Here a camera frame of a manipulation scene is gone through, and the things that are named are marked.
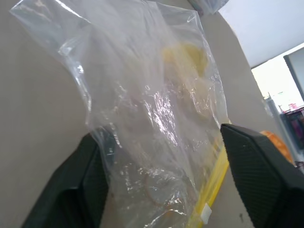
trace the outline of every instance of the clear plastic bag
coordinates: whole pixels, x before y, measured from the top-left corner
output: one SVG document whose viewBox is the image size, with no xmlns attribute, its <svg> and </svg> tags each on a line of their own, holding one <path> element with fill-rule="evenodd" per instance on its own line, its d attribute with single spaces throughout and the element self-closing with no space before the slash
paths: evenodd
<svg viewBox="0 0 304 228">
<path fill-rule="evenodd" d="M 11 13 L 78 84 L 125 227 L 201 223 L 228 118 L 198 13 L 143 0 L 23 0 Z"/>
<path fill-rule="evenodd" d="M 214 14 L 229 0 L 188 0 L 200 16 Z"/>
</svg>

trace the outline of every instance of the orange object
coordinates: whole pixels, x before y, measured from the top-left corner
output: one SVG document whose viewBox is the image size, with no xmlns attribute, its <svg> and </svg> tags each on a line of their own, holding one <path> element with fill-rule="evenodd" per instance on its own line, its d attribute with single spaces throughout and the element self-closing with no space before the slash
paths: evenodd
<svg viewBox="0 0 304 228">
<path fill-rule="evenodd" d="M 262 131 L 261 134 L 267 136 L 267 138 L 273 143 L 273 145 L 280 151 L 280 153 L 290 162 L 293 162 L 291 153 L 283 140 L 281 140 L 277 135 L 273 134 L 270 131 Z"/>
</svg>

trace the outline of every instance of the textured rubber pad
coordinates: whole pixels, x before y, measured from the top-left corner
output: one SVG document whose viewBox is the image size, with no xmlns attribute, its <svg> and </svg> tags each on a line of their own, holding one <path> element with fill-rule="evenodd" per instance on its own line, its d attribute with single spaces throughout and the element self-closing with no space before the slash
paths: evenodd
<svg viewBox="0 0 304 228">
<path fill-rule="evenodd" d="M 99 147 L 88 134 L 54 172 L 23 228 L 98 228 L 107 193 Z"/>
<path fill-rule="evenodd" d="M 231 124 L 223 124 L 221 133 L 235 185 L 254 226 L 304 227 L 304 175 L 266 136 Z"/>
</svg>

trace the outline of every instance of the plastic bag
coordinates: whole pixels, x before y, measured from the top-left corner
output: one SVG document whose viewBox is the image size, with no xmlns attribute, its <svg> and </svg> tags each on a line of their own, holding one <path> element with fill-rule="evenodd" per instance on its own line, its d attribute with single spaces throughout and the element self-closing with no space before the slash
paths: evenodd
<svg viewBox="0 0 304 228">
<path fill-rule="evenodd" d="M 200 16 L 214 14 L 229 0 L 188 0 Z"/>
<path fill-rule="evenodd" d="M 200 224 L 228 118 L 198 13 L 143 0 L 23 0 L 11 13 L 78 84 L 125 227 Z"/>
</svg>

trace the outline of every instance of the white wall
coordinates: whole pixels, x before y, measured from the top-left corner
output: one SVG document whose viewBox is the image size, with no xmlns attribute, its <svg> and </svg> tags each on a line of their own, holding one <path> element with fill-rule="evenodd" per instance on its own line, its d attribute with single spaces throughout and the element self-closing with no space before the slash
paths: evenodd
<svg viewBox="0 0 304 228">
<path fill-rule="evenodd" d="M 220 12 L 251 67 L 304 42 L 303 0 L 229 0 Z"/>
</svg>

